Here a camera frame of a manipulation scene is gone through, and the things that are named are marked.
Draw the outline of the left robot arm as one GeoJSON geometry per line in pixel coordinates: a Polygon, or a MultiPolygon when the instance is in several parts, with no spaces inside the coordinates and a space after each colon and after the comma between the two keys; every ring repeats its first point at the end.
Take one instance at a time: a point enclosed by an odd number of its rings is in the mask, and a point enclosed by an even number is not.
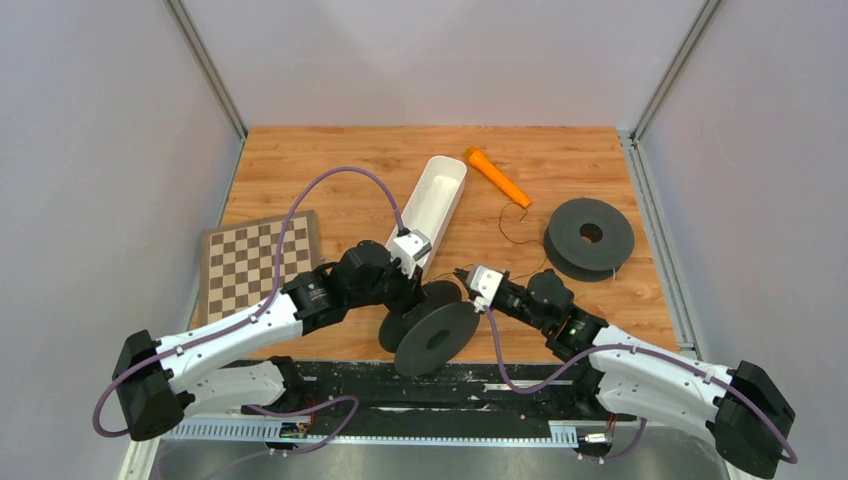
{"type": "Polygon", "coordinates": [[[153,439],[199,402],[192,385],[248,353],[335,325],[353,309],[384,305],[408,312],[424,298],[418,262],[431,249],[417,231],[387,246],[364,240],[339,261],[301,273],[259,304],[215,323],[160,339],[146,330],[131,334],[107,389],[116,394],[127,426],[111,432],[95,422],[95,430],[104,437],[153,439]]]}

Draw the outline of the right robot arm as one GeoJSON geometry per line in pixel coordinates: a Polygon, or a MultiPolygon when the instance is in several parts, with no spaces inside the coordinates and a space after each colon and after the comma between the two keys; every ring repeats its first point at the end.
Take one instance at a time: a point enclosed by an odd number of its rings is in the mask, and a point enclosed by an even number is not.
{"type": "Polygon", "coordinates": [[[501,312],[538,330],[562,360],[586,380],[571,390],[584,417],[603,410],[655,421],[697,437],[739,470],[772,479],[780,462],[795,464],[788,442],[796,418],[768,373],[742,361],[735,367],[687,358],[642,341],[580,308],[551,269],[526,285],[483,265],[456,269],[474,310],[501,312]]]}

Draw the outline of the black spool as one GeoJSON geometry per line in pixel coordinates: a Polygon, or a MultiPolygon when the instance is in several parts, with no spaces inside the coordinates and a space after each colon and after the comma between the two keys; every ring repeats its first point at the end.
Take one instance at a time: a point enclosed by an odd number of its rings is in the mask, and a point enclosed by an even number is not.
{"type": "Polygon", "coordinates": [[[633,228],[612,205],[577,198],[559,205],[543,234],[547,259],[562,274],[582,282],[614,276],[635,247],[633,228]]]}
{"type": "Polygon", "coordinates": [[[429,374],[452,360],[470,342],[480,322],[455,283],[429,282],[423,292],[424,301],[407,313],[387,313],[378,333],[380,346],[394,355],[395,369],[405,377],[429,374]]]}

